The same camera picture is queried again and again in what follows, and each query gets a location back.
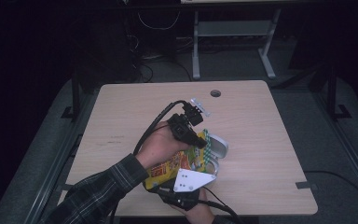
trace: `colorful packaging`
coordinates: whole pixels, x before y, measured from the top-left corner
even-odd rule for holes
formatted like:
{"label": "colorful packaging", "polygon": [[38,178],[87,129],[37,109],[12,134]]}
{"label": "colorful packaging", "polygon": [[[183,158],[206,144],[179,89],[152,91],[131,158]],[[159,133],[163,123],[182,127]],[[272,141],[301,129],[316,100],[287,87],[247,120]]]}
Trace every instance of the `colorful packaging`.
{"label": "colorful packaging", "polygon": [[145,181],[146,189],[152,189],[170,179],[176,178],[179,168],[206,172],[206,165],[211,155],[208,131],[204,130],[198,133],[198,136],[207,141],[207,146],[204,148],[192,147],[186,151],[177,152],[170,160],[148,169],[149,177]]}

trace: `wire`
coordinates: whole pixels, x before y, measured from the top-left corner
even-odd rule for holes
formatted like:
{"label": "wire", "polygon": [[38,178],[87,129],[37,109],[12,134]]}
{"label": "wire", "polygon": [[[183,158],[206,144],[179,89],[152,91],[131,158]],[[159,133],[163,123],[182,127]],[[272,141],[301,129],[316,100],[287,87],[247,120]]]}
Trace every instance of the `wire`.
{"label": "wire", "polygon": [[333,176],[336,176],[336,177],[344,180],[345,182],[347,182],[349,185],[351,185],[352,187],[354,187],[358,191],[358,187],[354,183],[352,183],[349,179],[345,178],[342,175],[339,175],[339,174],[336,174],[336,173],[333,173],[333,172],[330,172],[330,171],[319,171],[319,170],[316,170],[316,171],[304,171],[304,174],[327,174],[327,175],[333,175]]}
{"label": "wire", "polygon": [[139,149],[141,148],[142,144],[144,143],[146,138],[148,136],[150,136],[150,134],[154,131],[157,124],[164,118],[165,115],[168,114],[168,112],[170,112],[173,109],[174,106],[176,106],[178,104],[186,105],[186,104],[188,104],[188,102],[179,100],[179,101],[175,101],[174,103],[170,103],[167,107],[165,107],[165,109],[153,120],[153,122],[150,124],[150,126],[147,128],[147,130],[142,135],[141,139],[139,139],[139,141],[136,144],[135,149],[133,150],[133,153],[132,153],[134,156],[136,156],[138,154]]}
{"label": "wire", "polygon": [[223,203],[222,200],[220,200],[210,189],[208,189],[207,187],[203,187],[203,188],[208,190],[215,197],[215,199],[217,199],[217,201],[219,201],[222,205],[226,206],[226,204]]}
{"label": "wire", "polygon": [[187,69],[186,69],[183,65],[181,65],[179,62],[174,62],[174,61],[170,61],[170,60],[163,60],[163,61],[155,61],[155,62],[148,62],[148,63],[174,63],[174,64],[178,65],[179,67],[183,68],[183,70],[185,70],[189,81],[193,81],[193,79],[191,78],[190,73],[189,73],[189,72],[187,71]]}
{"label": "wire", "polygon": [[145,64],[140,64],[140,66],[148,68],[150,70],[150,72],[151,72],[150,78],[148,80],[146,80],[146,81],[144,80],[144,74],[142,72],[139,72],[141,74],[141,78],[142,78],[143,83],[150,82],[152,80],[152,78],[153,78],[153,75],[154,75],[153,69],[151,67],[145,65]]}
{"label": "wire", "polygon": [[173,22],[173,24],[172,24],[171,26],[158,28],[158,27],[152,27],[152,26],[147,25],[147,24],[142,20],[141,14],[138,12],[139,21],[140,21],[145,27],[147,27],[147,28],[149,28],[149,29],[153,29],[153,30],[169,30],[169,29],[173,28],[173,26],[176,24],[176,22],[177,22],[178,19],[179,19],[179,15],[180,15],[180,12],[178,12],[178,15],[176,16],[176,19],[175,19],[175,21]]}

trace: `gray carpet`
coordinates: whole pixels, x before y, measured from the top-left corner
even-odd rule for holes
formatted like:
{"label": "gray carpet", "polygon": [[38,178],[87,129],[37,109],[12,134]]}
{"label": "gray carpet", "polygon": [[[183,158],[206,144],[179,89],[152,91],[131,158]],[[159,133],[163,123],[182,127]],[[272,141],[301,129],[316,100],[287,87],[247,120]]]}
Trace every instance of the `gray carpet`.
{"label": "gray carpet", "polygon": [[[267,78],[256,51],[258,46],[253,44],[241,49],[231,48],[215,54],[201,54],[201,81],[261,79],[270,86],[282,83],[298,72],[287,69],[295,43],[294,40],[273,42],[269,54],[277,74],[277,78],[273,80]],[[179,64],[166,62],[165,59],[146,62],[153,71],[151,81],[189,81],[190,53],[178,55],[177,62]],[[145,77],[151,75],[151,70],[147,67],[141,67],[141,71]],[[309,80],[310,77],[306,77],[286,90],[272,90],[272,95],[302,168],[309,172],[306,177],[312,184],[319,211],[313,216],[260,217],[259,223],[358,223],[358,190],[336,175],[345,177],[357,187],[358,177],[335,129],[339,125],[358,154],[358,101],[351,87],[340,80],[337,103],[344,104],[352,118],[341,119],[335,123],[324,110],[325,91],[308,91],[306,86]],[[63,110],[71,105],[70,90],[71,83],[62,87],[0,203],[0,223],[24,223],[33,207],[34,198],[40,193],[39,187],[48,174],[57,150],[62,144],[68,147],[74,145],[76,137],[84,131],[98,92],[93,95],[82,93],[82,116],[78,120],[79,123],[74,124],[68,119],[61,119]],[[68,133],[72,135],[73,141],[65,143]],[[57,182],[59,188],[53,190],[43,212],[46,213],[56,204],[71,160],[66,163]],[[315,171],[333,172],[336,175],[312,173]]]}

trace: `black cable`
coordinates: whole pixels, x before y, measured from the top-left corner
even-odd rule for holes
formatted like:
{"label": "black cable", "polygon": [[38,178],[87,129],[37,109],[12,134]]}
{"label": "black cable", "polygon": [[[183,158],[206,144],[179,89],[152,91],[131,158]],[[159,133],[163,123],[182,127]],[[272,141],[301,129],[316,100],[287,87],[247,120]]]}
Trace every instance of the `black cable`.
{"label": "black cable", "polygon": [[333,173],[333,172],[330,172],[330,171],[319,171],[319,170],[316,170],[316,171],[304,171],[304,174],[327,174],[327,175],[333,175],[333,176],[336,176],[336,177],[344,180],[345,182],[347,182],[349,185],[351,185],[352,187],[354,187],[358,191],[358,187],[354,183],[352,183],[349,179],[345,178],[342,175],[339,175],[339,174],[336,174],[336,173]]}
{"label": "black cable", "polygon": [[208,190],[214,197],[215,199],[217,199],[217,201],[219,201],[222,205],[226,205],[225,203],[223,203],[222,200],[220,200],[210,189],[203,187],[204,189]]}
{"label": "black cable", "polygon": [[179,67],[182,67],[182,68],[185,70],[189,81],[193,81],[193,79],[191,78],[190,73],[189,73],[189,72],[187,71],[187,69],[186,69],[183,65],[181,65],[179,62],[174,62],[174,61],[170,61],[170,60],[161,60],[161,61],[152,61],[152,62],[148,62],[148,63],[174,63],[174,64],[178,65]]}
{"label": "black cable", "polygon": [[150,72],[151,72],[150,78],[147,79],[147,80],[144,79],[144,74],[143,74],[142,72],[140,72],[140,74],[141,74],[141,79],[142,79],[143,83],[148,83],[148,82],[150,82],[150,81],[152,80],[152,78],[153,78],[153,75],[154,75],[153,69],[152,69],[151,67],[145,65],[145,64],[142,64],[142,63],[140,64],[140,66],[143,66],[143,67],[149,69]]}
{"label": "black cable", "polygon": [[244,224],[243,221],[241,220],[241,218],[234,212],[234,210],[232,210],[227,205],[222,205],[220,203],[215,203],[215,202],[211,202],[211,201],[205,202],[205,201],[202,201],[202,200],[198,200],[198,203],[203,203],[203,204],[206,204],[208,206],[215,207],[217,209],[225,211],[225,212],[229,213],[234,218],[234,220],[236,220],[236,223]]}
{"label": "black cable", "polygon": [[154,131],[157,124],[162,120],[162,118],[164,118],[164,116],[167,115],[167,113],[170,112],[170,110],[173,109],[173,107],[178,104],[186,105],[186,104],[188,104],[188,102],[180,100],[180,101],[176,101],[174,103],[170,103],[167,107],[165,107],[165,109],[155,118],[155,120],[153,120],[153,122],[150,124],[150,126],[147,128],[147,130],[142,135],[141,139],[139,139],[138,144],[136,144],[136,147],[132,153],[134,156],[136,154],[138,154],[139,149],[141,148],[142,144],[144,143],[146,138],[148,136],[150,136],[150,134]]}

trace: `person's arm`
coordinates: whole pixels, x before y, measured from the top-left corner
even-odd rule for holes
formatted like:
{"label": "person's arm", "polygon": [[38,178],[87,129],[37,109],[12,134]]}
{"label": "person's arm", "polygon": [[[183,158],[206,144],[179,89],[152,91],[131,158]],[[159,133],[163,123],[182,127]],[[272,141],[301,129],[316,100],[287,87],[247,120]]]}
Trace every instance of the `person's arm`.
{"label": "person's arm", "polygon": [[148,177],[133,155],[74,185],[70,195],[40,223],[98,223]]}
{"label": "person's arm", "polygon": [[138,184],[148,178],[146,169],[168,160],[188,145],[173,138],[167,122],[158,124],[140,152],[73,186],[68,197],[40,223],[97,223]]}

